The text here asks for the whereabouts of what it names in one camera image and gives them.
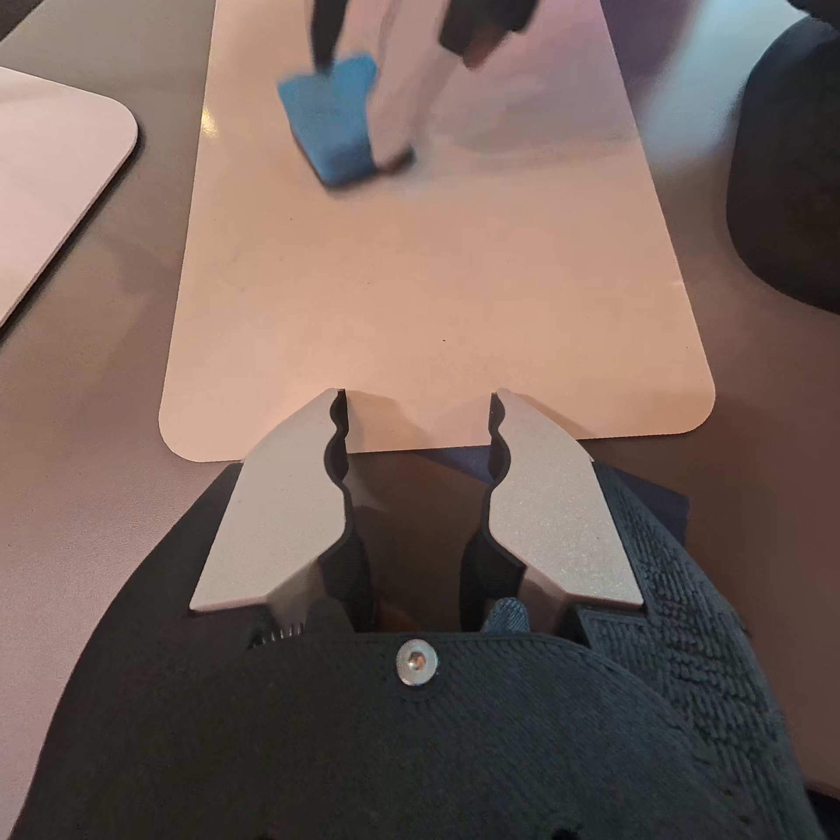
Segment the blue tape strip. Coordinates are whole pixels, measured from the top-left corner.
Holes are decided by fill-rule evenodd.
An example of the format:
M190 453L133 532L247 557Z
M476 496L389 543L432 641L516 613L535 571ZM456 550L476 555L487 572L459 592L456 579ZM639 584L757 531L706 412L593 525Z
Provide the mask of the blue tape strip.
M462 448L425 448L412 451L441 466L454 469L486 485L492 482L489 469L490 447L469 446ZM648 510L685 548L690 519L690 499L675 490L612 468L622 482L645 504Z

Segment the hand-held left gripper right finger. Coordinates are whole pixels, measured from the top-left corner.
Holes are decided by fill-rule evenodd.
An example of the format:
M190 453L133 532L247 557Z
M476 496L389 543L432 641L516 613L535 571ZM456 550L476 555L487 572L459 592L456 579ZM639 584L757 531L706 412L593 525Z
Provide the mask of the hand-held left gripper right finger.
M633 566L593 459L508 389L490 398L490 486L459 574L459 623L477 632L516 599L530 629L558 634L575 607L639 614Z

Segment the white whiteboard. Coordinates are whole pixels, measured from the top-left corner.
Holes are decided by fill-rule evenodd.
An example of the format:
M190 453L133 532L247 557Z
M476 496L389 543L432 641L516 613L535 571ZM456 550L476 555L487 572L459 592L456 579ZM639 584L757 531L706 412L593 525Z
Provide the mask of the white whiteboard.
M483 445L509 389L577 438L683 434L716 391L600 2L541 2L427 105L405 171L319 182L277 83L308 2L217 2L159 411L235 460L344 389L353 453Z

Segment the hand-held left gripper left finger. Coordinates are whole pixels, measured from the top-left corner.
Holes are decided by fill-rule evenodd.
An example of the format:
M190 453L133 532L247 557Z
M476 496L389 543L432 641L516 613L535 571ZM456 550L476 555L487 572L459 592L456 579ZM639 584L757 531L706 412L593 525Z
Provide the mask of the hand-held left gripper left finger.
M289 415L245 457L190 609L264 606L279 629L304 625L328 597L352 629L375 623L371 567L344 479L345 390L329 388Z

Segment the blue whiteboard eraser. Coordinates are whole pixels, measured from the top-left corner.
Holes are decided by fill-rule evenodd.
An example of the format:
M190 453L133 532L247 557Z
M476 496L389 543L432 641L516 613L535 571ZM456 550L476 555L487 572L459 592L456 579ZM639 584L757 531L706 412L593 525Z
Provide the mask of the blue whiteboard eraser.
M368 52L338 59L327 72L288 77L278 84L291 135L320 183L341 190L378 174L402 172L414 150L395 169L376 169L368 133L368 96L377 65Z

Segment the white metal desk stand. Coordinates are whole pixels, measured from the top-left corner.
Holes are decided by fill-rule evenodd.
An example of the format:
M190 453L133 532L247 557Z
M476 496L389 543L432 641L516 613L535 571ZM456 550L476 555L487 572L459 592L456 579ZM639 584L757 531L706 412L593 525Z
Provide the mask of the white metal desk stand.
M128 160L139 128L97 93L1 68L1 324Z

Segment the black textured cushion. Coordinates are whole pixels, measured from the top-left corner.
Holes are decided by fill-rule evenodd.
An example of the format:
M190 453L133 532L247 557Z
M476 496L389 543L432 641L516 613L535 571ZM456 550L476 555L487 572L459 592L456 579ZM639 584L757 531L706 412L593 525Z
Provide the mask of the black textured cushion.
M728 178L733 247L773 289L839 313L839 2L805 13L742 92Z

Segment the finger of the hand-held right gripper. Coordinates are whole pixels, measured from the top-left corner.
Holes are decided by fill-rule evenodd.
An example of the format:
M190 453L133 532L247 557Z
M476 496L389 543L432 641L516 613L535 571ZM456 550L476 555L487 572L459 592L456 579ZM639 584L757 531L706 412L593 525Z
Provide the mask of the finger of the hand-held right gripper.
M317 72L330 71L349 1L313 1L310 14L310 49Z
M367 98L367 128L376 169L395 169L459 64L440 42L449 1L392 1L381 23L377 76Z

